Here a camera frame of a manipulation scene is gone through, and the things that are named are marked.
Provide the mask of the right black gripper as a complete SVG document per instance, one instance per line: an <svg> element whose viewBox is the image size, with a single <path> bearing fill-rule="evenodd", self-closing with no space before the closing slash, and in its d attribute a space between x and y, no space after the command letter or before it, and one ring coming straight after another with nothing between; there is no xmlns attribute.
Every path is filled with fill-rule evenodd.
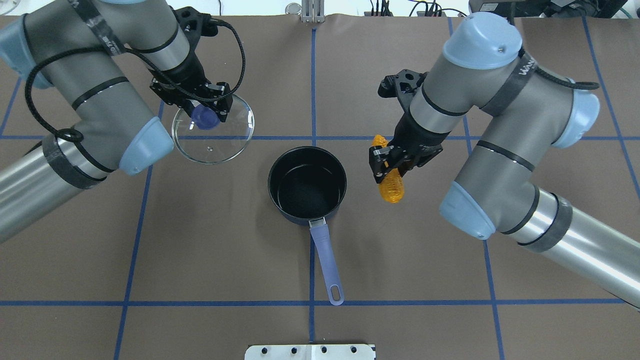
<svg viewBox="0 0 640 360"><path fill-rule="evenodd" d="M388 146L373 145L368 150L368 163L376 184L393 171L404 177L415 166L422 167L442 150L444 133L420 126L411 115L403 115Z"/></svg>

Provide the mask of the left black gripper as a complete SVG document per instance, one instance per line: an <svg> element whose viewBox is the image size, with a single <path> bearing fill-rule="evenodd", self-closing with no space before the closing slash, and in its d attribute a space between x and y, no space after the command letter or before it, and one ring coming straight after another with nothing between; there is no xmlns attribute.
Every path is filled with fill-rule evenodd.
<svg viewBox="0 0 640 360"><path fill-rule="evenodd" d="M215 109L220 123L226 123L233 106L233 95L230 94L229 84L218 82L213 85L201 74L195 74L178 80L174 77L173 84L167 82L167 71L150 71L151 90L167 105L181 108L190 119L194 118L194 111L199 105L208 109Z"/></svg>

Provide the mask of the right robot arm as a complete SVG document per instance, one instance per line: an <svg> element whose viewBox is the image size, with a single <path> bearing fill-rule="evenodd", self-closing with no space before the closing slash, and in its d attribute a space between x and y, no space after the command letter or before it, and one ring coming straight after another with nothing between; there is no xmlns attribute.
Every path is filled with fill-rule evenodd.
<svg viewBox="0 0 640 360"><path fill-rule="evenodd" d="M539 66L502 16L472 13L430 71L381 81L379 96L397 98L403 115L391 141L369 149L372 175L380 184L394 170L403 176L422 167L478 107L492 120L451 183L441 216L476 239L510 236L638 308L638 242L530 181L549 148L574 145L594 125L598 87Z"/></svg>

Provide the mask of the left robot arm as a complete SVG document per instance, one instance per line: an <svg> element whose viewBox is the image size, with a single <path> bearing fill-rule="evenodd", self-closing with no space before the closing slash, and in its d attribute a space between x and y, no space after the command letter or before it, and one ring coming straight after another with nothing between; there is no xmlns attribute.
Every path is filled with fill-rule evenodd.
<svg viewBox="0 0 640 360"><path fill-rule="evenodd" d="M1 241L110 173L134 176L173 151L114 57L141 59L163 103L225 121L236 88L210 82L195 54L218 27L231 25L164 0L55 0L2 28L1 59L46 135L1 171Z"/></svg>

